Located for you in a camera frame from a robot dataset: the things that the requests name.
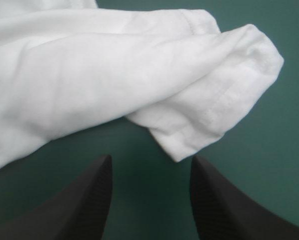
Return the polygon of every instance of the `white fabric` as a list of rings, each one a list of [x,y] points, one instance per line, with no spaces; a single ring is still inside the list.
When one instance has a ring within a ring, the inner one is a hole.
[[[33,12],[0,5],[0,168],[122,116],[178,162],[242,119],[283,64],[255,26],[220,33],[204,10],[39,2]]]

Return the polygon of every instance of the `black plastic part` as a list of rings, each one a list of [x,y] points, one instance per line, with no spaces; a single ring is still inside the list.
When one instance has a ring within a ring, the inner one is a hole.
[[[0,225],[0,240],[100,240],[112,199],[112,158],[95,160],[34,210]]]
[[[190,201],[202,240],[299,240],[299,227],[268,211],[194,156]]]

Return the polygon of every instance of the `dark teal backdrop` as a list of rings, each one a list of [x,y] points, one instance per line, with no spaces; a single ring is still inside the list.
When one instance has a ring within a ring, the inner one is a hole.
[[[285,59],[276,83],[224,138],[199,154],[257,202],[299,225],[299,0],[99,0],[121,10],[205,9],[222,31],[254,24]],[[104,240],[198,240],[190,158],[173,163],[125,118],[52,141],[0,170],[0,224],[68,184],[93,159],[113,157]]]

